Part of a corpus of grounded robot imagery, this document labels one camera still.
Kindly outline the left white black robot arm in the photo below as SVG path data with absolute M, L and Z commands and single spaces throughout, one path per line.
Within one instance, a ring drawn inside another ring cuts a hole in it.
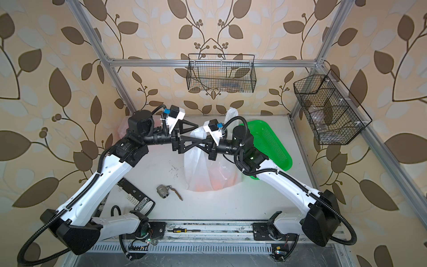
M 44 226 L 37 230 L 19 251 L 19 265 L 40 265 L 70 251 L 81 255 L 102 239 L 132 234 L 140 227 L 146 217 L 139 212 L 132 211 L 105 221 L 94 219 L 93 215 L 111 189 L 148 154 L 148 146 L 171 144 L 174 151 L 185 152 L 181 144 L 188 138 L 179 136 L 198 128 L 198 125 L 184 119 L 185 110 L 182 108 L 171 106 L 167 109 L 165 105 L 161 105 L 160 109 L 163 110 L 160 127 L 155 127 L 155 113 L 149 110 L 136 111 L 129 117 L 126 135 L 101 154 L 97 171 L 84 186 L 58 209 L 47 209 L 42 214 Z M 27 260 L 25 253 L 30 245 L 47 229 L 66 249 L 43 259 Z

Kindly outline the white printed plastic bag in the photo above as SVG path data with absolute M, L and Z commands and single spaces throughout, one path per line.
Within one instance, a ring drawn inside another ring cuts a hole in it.
M 242 182 L 242 175 L 234 163 L 223 156 L 215 161 L 195 147 L 184 154 L 184 171 L 187 186 L 194 192 L 218 191 Z

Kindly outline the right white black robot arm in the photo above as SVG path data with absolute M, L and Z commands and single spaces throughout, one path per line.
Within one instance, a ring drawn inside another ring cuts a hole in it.
M 184 154 L 197 151 L 211 162 L 219 154 L 233 156 L 231 161 L 243 175 L 253 176 L 274 187 L 300 209 L 302 232 L 316 245 L 325 247 L 332 240 L 342 245 L 354 245 L 357 234 L 350 223 L 341 215 L 336 196 L 329 190 L 320 192 L 301 183 L 278 165 L 275 150 L 281 143 L 271 127 L 264 121 L 246 121 L 241 116 L 227 123 L 216 119 L 202 126 L 193 125 L 193 131 L 201 136 L 184 136 L 189 125 L 179 121 L 178 150 Z

